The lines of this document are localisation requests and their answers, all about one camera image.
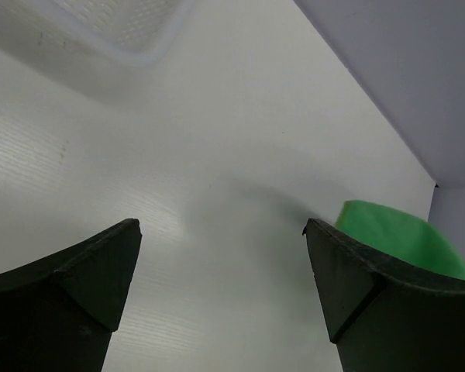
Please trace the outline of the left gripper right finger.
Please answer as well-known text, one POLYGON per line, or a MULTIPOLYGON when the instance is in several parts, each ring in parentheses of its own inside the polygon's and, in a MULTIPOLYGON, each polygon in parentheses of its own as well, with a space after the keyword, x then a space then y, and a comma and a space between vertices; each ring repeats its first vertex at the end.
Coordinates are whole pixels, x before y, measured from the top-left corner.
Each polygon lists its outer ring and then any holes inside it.
POLYGON ((412 266, 321 219, 303 230, 344 371, 465 371, 465 281, 412 266))

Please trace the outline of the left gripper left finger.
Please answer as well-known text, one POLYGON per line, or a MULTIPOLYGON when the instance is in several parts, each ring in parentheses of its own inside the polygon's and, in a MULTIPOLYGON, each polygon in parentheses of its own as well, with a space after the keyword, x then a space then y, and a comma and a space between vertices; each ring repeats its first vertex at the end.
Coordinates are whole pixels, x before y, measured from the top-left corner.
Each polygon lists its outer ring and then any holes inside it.
POLYGON ((0 371, 100 371, 138 260, 138 219, 0 274, 0 371))

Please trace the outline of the green microfiber towel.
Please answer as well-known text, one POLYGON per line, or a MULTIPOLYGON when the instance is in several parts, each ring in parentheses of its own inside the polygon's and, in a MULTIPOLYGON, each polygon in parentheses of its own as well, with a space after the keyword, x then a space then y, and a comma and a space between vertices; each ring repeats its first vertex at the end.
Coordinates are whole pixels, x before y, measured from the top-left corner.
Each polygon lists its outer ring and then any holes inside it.
POLYGON ((368 201, 346 201, 336 228, 355 240, 408 264, 465 280, 465 259, 427 221, 368 201))

